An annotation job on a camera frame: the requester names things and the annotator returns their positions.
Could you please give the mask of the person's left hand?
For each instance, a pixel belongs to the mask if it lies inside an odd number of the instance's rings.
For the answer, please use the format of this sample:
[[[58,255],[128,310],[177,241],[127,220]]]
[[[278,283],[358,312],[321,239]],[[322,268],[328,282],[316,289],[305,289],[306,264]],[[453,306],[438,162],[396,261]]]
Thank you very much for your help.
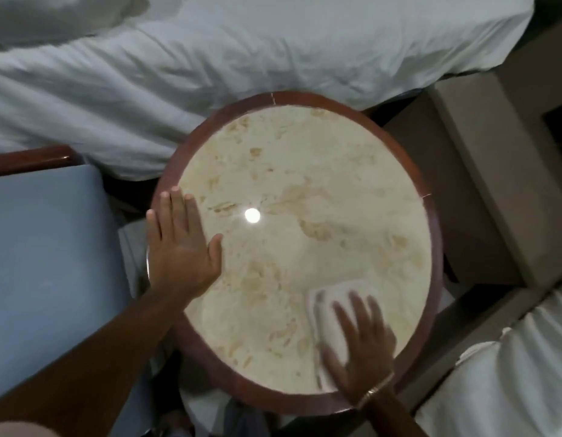
[[[187,235],[175,241],[171,189],[160,193],[159,216],[161,248],[148,250],[149,280],[153,290],[173,297],[179,307],[203,295],[221,274],[213,274],[207,254],[207,240],[195,197],[183,193],[187,210]]]

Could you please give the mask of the person's right hand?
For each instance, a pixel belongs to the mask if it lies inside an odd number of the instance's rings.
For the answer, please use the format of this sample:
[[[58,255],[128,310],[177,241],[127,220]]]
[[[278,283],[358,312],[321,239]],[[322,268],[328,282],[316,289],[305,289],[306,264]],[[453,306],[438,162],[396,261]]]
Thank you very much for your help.
[[[390,383],[394,379],[394,360],[389,360],[385,352],[385,327],[389,325],[372,296],[363,301],[372,319],[372,333],[368,339],[359,337],[357,323],[353,323],[339,302],[333,303],[348,352],[348,361],[343,365],[348,370],[349,387],[339,392],[355,408],[357,401],[369,389],[386,378],[390,378]],[[330,346],[326,341],[320,345]]]

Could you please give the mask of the white cleaning cloth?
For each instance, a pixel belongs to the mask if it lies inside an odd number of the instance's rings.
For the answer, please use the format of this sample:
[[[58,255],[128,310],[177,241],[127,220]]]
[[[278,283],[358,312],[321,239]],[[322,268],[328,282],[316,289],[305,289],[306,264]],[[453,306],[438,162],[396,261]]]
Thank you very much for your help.
[[[351,291],[355,291],[363,300],[367,299],[369,296],[372,296],[378,303],[378,300],[375,297],[377,294],[376,289],[377,288],[373,286],[369,281],[356,280],[351,281],[350,283],[346,282],[337,284],[335,286],[330,286],[328,287],[328,289],[322,289],[315,293],[312,306],[316,340],[314,350],[314,364],[316,380],[322,390],[331,388],[333,391],[338,391],[332,385],[331,380],[327,380],[326,378],[319,351],[319,345],[321,344],[321,342],[326,341],[332,347],[332,349],[334,349],[341,364],[346,364],[348,361],[348,352],[345,338],[338,323],[337,317],[334,313],[333,303],[339,302],[340,305],[345,309],[347,315],[350,317],[353,323],[356,323],[348,294]]]

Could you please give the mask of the person's left forearm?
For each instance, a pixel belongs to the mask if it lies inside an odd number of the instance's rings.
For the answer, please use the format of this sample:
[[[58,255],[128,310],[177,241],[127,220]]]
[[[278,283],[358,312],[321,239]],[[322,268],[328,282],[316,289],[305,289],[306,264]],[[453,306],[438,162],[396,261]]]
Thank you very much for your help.
[[[0,397],[0,437],[107,437],[160,341],[204,286],[159,286]]]

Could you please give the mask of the person's right forearm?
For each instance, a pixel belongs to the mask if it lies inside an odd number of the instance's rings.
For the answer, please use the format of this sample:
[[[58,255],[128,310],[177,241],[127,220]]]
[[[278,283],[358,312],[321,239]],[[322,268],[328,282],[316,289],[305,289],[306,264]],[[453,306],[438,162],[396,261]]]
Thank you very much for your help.
[[[395,396],[390,378],[365,392],[355,406],[377,437],[429,437]]]

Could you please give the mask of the round marble wooden-rim table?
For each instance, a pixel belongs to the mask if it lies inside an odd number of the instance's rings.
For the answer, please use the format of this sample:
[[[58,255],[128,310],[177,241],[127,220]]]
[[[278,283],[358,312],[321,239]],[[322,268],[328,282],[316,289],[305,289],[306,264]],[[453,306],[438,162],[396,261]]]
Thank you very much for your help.
[[[154,192],[195,196],[224,269],[173,327],[209,382],[277,414],[350,409],[318,382],[313,298],[373,295],[397,337],[395,381],[426,343],[442,292],[436,207],[420,170],[370,118],[321,95],[259,94],[215,112],[168,161]]]

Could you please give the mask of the wooden chair with blue cushion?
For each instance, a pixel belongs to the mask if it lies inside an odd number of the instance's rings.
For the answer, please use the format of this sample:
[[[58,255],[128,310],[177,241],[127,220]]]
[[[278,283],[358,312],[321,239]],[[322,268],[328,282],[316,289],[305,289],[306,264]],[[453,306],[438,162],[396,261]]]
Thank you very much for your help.
[[[67,146],[0,154],[0,397],[131,301],[100,172]]]

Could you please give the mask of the white bedding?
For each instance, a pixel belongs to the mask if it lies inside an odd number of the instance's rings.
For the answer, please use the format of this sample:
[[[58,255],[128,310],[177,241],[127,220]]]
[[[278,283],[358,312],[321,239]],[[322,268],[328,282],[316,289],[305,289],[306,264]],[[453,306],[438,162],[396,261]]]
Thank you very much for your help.
[[[464,352],[415,420],[430,437],[562,437],[562,284]]]

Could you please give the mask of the bed with white sheet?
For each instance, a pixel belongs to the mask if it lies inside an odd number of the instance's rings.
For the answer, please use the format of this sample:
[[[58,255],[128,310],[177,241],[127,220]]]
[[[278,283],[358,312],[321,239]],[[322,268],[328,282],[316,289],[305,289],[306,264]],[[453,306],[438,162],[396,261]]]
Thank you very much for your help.
[[[66,144],[158,177],[222,107],[305,91],[366,110],[504,62],[534,0],[149,0],[108,33],[0,52],[0,154]]]

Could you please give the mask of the white pillow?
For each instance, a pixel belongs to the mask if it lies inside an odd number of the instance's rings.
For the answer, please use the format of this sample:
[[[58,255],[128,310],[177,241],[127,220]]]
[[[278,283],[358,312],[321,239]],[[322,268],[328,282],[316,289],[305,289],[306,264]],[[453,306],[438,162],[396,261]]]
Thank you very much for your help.
[[[148,7],[148,0],[0,0],[0,51],[95,36]]]

